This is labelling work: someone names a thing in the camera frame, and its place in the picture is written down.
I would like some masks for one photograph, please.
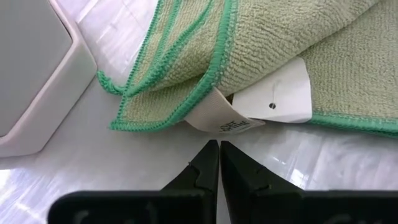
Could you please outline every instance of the towel fabric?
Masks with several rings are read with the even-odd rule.
[[[398,134],[396,0],[159,0],[112,129],[155,131],[212,89],[235,93],[305,60],[311,123]]]

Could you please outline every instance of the black plastic object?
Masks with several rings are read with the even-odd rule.
[[[75,192],[50,208],[49,224],[215,224],[219,166],[214,140],[160,191]]]
[[[398,223],[397,192],[304,191],[225,141],[221,175],[232,224]]]

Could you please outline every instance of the tag label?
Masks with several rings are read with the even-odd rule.
[[[243,129],[246,129],[248,126],[250,126],[250,123],[247,121],[231,121],[228,122],[220,127],[222,132],[229,132],[229,131],[241,131]]]
[[[234,94],[232,107],[242,116],[283,123],[312,118],[311,84],[305,62],[293,58],[257,83]]]
[[[265,124],[236,112],[217,88],[191,110],[185,121],[200,131],[230,134]]]

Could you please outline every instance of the tag hole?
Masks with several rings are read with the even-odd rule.
[[[274,110],[276,108],[276,104],[275,103],[270,103],[269,104],[269,108]]]

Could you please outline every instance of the marble surface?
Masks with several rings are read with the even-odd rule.
[[[142,18],[151,14],[150,7],[131,0],[129,4],[135,5],[128,9],[130,17],[123,17],[127,0],[118,1],[60,0],[79,23],[100,68],[108,68],[115,75],[129,70],[134,54],[126,54],[126,49],[107,52],[123,45],[110,30],[121,30],[121,24],[126,29],[145,30],[142,24],[147,20],[142,19],[143,28],[138,28],[126,26],[123,18],[129,21],[135,14]],[[99,30],[108,26],[101,27],[100,22],[111,24],[112,18],[116,28],[107,31],[109,38],[105,41],[106,35]],[[111,48],[104,47],[112,42]],[[125,60],[116,62],[121,57]],[[161,189],[209,139],[231,141],[303,189],[398,189],[396,139],[276,123],[237,135],[203,133],[185,123],[158,133],[111,131],[107,126],[116,115],[119,101],[119,96],[105,93],[93,80],[43,151],[0,159],[0,223],[46,223],[52,202],[76,190]],[[227,224],[221,185],[219,197],[218,223]]]

